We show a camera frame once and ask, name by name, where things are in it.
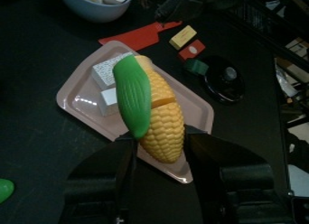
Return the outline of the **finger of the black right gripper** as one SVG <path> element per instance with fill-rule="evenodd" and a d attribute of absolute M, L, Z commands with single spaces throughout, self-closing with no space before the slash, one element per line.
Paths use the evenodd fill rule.
<path fill-rule="evenodd" d="M 167 0 L 155 10 L 154 18 L 159 23 L 193 19 L 202 11 L 202 2 L 197 0 Z"/>

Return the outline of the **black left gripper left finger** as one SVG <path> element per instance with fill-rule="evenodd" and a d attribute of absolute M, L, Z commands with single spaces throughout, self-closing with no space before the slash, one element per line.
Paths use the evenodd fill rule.
<path fill-rule="evenodd" d="M 74 168 L 66 181 L 59 224 L 130 224 L 138 142 L 121 135 Z"/>

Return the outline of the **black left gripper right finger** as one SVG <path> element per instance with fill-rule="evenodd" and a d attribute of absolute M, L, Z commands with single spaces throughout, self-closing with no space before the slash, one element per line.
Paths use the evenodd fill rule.
<path fill-rule="evenodd" d="M 258 154 L 186 126 L 185 155 L 203 224 L 292 224 L 289 207 L 274 189 L 272 167 Z"/>

